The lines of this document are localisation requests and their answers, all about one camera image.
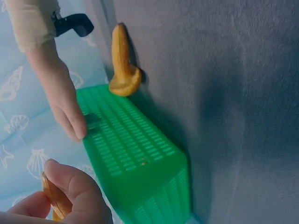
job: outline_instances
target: gray fabric backdrop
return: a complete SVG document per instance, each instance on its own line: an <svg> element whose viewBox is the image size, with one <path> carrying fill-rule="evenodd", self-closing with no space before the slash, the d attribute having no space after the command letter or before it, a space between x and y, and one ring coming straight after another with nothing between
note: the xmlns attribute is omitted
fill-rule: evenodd
<svg viewBox="0 0 299 224"><path fill-rule="evenodd" d="M204 224L299 223L299 1L90 0L111 77L124 22L131 98L191 157Z"/></svg>

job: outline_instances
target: finger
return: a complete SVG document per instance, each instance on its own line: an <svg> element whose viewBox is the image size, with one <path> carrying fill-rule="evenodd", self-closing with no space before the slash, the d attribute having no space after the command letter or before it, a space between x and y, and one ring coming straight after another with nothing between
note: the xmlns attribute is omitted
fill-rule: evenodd
<svg viewBox="0 0 299 224"><path fill-rule="evenodd" d="M0 212L1 224L59 224L44 218L29 217L7 212Z"/></svg>
<svg viewBox="0 0 299 224"><path fill-rule="evenodd" d="M38 191L21 200L7 212L24 216L46 218L50 212L50 208L51 206L47 196L42 191Z"/></svg>
<svg viewBox="0 0 299 224"><path fill-rule="evenodd" d="M80 140L77 138L75 130L65 113L56 106L52 107L52 112L54 114L55 120L63 128L64 132L69 136L69 138L71 138L74 142L79 142Z"/></svg>
<svg viewBox="0 0 299 224"><path fill-rule="evenodd" d="M76 93L63 105L63 111L75 130L78 139L83 139L87 134L86 121L78 105Z"/></svg>
<svg viewBox="0 0 299 224"><path fill-rule="evenodd" d="M49 160L45 164L45 173L73 203L72 213L63 220L64 223L101 223L111 216L97 183L83 171Z"/></svg>

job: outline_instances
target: blue tablecloth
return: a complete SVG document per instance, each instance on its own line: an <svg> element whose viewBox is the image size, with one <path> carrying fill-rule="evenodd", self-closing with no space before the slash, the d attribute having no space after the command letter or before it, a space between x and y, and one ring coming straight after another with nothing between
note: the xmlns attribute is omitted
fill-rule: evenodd
<svg viewBox="0 0 299 224"><path fill-rule="evenodd" d="M83 145L72 143L55 122L37 77L18 50L5 4L0 4L0 210L7 210L41 190L48 158L95 174ZM62 16L85 13L81 0L61 0L60 6ZM79 38L69 31L56 42L76 88L107 83L92 35ZM114 223L121 223L115 214Z"/></svg>

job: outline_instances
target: basket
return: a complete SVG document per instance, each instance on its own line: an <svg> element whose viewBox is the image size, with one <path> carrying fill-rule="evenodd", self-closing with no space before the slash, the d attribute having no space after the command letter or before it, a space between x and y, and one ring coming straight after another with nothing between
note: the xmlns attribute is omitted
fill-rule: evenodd
<svg viewBox="0 0 299 224"><path fill-rule="evenodd" d="M126 224L183 224L191 216L187 158L127 98L108 85L77 90L88 157Z"/></svg>

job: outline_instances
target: orange toy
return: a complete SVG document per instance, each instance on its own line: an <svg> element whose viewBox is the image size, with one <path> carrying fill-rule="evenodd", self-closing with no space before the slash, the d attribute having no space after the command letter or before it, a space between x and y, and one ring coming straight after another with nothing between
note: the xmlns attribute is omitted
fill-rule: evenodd
<svg viewBox="0 0 299 224"><path fill-rule="evenodd" d="M46 174L42 173L42 187L48 200L53 207L52 218L54 221L61 221L71 213L72 203L65 193L48 180Z"/></svg>
<svg viewBox="0 0 299 224"><path fill-rule="evenodd" d="M141 71L129 63L129 46L124 26L117 24L112 32L112 63L114 76L109 90L114 95L126 97L133 94L141 83Z"/></svg>

